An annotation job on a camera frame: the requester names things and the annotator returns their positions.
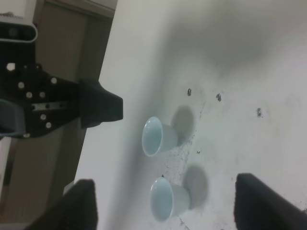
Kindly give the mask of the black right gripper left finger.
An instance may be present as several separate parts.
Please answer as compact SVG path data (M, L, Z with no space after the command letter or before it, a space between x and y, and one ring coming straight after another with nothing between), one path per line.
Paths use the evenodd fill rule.
M79 180L27 230L95 230L98 213L93 180Z

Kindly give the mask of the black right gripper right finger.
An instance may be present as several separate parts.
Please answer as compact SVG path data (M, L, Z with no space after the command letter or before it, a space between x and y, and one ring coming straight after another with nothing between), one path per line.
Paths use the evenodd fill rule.
M234 221L238 230L305 230L307 214L251 173L235 184Z

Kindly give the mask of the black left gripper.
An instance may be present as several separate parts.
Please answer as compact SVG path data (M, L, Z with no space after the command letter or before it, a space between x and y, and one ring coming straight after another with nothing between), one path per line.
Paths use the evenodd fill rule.
M34 43L1 42L1 138L38 138L79 116L81 128L122 120L123 99L96 80L78 85L48 74L35 61Z

